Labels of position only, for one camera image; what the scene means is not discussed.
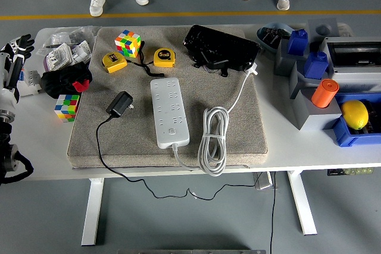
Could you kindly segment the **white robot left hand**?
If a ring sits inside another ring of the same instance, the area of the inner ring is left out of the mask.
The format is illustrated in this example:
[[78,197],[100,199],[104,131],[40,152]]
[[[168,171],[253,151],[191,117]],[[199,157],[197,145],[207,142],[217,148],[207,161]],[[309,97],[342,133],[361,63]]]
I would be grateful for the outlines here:
[[1,49],[1,110],[14,112],[19,95],[17,82],[26,59],[34,50],[31,34],[8,42]]

